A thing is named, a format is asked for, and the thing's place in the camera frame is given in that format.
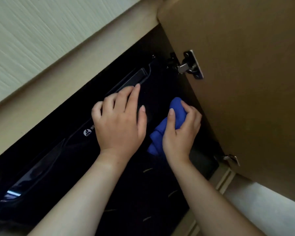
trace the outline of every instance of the person's left hand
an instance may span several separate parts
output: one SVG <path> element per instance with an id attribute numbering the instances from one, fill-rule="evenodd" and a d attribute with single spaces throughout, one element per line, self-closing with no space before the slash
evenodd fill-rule
<path id="1" fill-rule="evenodd" d="M 137 123 L 139 92 L 139 84 L 125 87 L 119 93 L 97 102 L 92 109 L 95 132 L 101 148 L 99 158 L 105 163 L 122 163 L 126 166 L 145 138 L 147 116 L 144 106 L 139 110 Z"/>

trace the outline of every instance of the forearm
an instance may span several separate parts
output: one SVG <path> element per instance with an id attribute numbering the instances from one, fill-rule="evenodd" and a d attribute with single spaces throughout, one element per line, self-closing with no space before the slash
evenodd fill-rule
<path id="1" fill-rule="evenodd" d="M 190 161 L 173 163 L 171 167 L 204 235 L 264 235 Z"/>
<path id="2" fill-rule="evenodd" d="M 125 165 L 108 164 L 99 155 L 91 168 L 29 234 L 94 235 Z"/>

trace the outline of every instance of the cabinet door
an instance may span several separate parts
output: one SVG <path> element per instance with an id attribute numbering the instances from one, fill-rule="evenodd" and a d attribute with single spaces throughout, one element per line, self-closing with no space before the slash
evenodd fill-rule
<path id="1" fill-rule="evenodd" d="M 167 0 L 158 18 L 231 167 L 295 201 L 295 0 Z"/>

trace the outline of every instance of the finger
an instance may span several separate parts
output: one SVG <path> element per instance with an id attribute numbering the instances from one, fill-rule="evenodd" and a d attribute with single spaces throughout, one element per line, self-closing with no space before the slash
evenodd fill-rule
<path id="1" fill-rule="evenodd" d="M 175 122 L 176 122 L 175 111 L 173 108 L 171 108 L 167 115 L 167 124 L 166 124 L 165 132 L 168 132 L 169 134 L 176 134 Z"/>
<path id="2" fill-rule="evenodd" d="M 181 101 L 181 105 L 183 106 L 183 108 L 187 112 L 187 116 L 186 116 L 184 123 L 181 125 L 180 128 L 183 129 L 183 128 L 187 128 L 187 127 L 193 127 L 194 121 L 196 118 L 196 111 L 193 110 L 193 108 L 190 107 L 188 104 L 186 104 L 184 101 Z"/>
<path id="3" fill-rule="evenodd" d="M 138 136 L 140 139 L 144 139 L 147 132 L 147 115 L 145 112 L 145 106 L 142 105 L 139 109 L 138 115 Z"/>
<path id="4" fill-rule="evenodd" d="M 95 103 L 94 107 L 92 108 L 92 119 L 94 122 L 98 121 L 101 118 L 102 106 L 103 106 L 103 101 L 99 101 L 99 102 Z"/>
<path id="5" fill-rule="evenodd" d="M 128 86 L 119 91 L 115 102 L 114 111 L 123 113 L 126 109 L 127 99 L 129 94 L 134 89 L 133 86 Z"/>
<path id="6" fill-rule="evenodd" d="M 137 115 L 138 98 L 140 93 L 140 84 L 137 84 L 132 90 L 126 106 L 126 113 Z"/>
<path id="7" fill-rule="evenodd" d="M 118 93 L 113 93 L 106 97 L 103 101 L 103 114 L 111 113 L 114 110 L 114 103 L 117 98 Z"/>
<path id="8" fill-rule="evenodd" d="M 201 125 L 202 115 L 195 107 L 191 106 L 191 108 L 196 112 L 196 118 L 194 120 L 194 129 L 199 131 L 199 128 L 200 128 L 200 125 Z"/>

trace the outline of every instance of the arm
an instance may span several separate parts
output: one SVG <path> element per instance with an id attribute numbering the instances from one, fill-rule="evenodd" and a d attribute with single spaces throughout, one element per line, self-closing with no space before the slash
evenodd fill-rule
<path id="1" fill-rule="evenodd" d="M 126 87 L 95 104 L 92 118 L 101 152 L 85 175 L 39 222 L 30 236 L 95 234 L 120 175 L 146 134 L 144 106 L 139 110 L 137 123 L 139 91 L 140 85 Z"/>
<path id="2" fill-rule="evenodd" d="M 182 102 L 187 117 L 175 130 L 175 113 L 168 114 L 163 149 L 196 221 L 206 236 L 264 235 L 245 216 L 230 204 L 200 174 L 189 160 L 189 153 L 200 129 L 201 114 Z"/>

